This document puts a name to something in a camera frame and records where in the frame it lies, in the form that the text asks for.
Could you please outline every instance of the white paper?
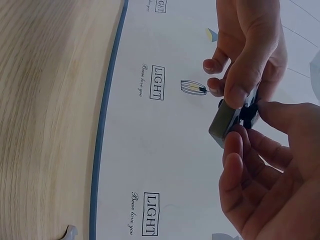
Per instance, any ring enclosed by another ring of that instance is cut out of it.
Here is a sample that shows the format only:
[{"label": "white paper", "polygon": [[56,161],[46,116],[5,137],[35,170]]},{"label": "white paper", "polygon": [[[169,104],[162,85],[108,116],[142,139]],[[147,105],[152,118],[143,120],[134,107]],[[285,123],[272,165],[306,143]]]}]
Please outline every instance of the white paper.
[{"label": "white paper", "polygon": [[[320,2],[282,0],[281,7],[289,64],[274,100],[319,104],[310,67]],[[208,133],[220,99],[188,92],[190,81],[206,86],[210,77],[202,62],[217,42],[208,28],[218,32],[214,0],[129,1],[107,107],[97,240],[240,239],[221,211],[223,150]],[[254,128],[288,144],[262,121]]]}]

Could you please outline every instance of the wood grain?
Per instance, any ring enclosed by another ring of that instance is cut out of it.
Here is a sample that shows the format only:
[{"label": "wood grain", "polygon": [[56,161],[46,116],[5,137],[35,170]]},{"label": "wood grain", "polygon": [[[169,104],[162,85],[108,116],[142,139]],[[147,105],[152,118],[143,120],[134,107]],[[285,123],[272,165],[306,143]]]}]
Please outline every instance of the wood grain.
[{"label": "wood grain", "polygon": [[99,111],[123,1],[0,0],[0,240],[89,238]]}]

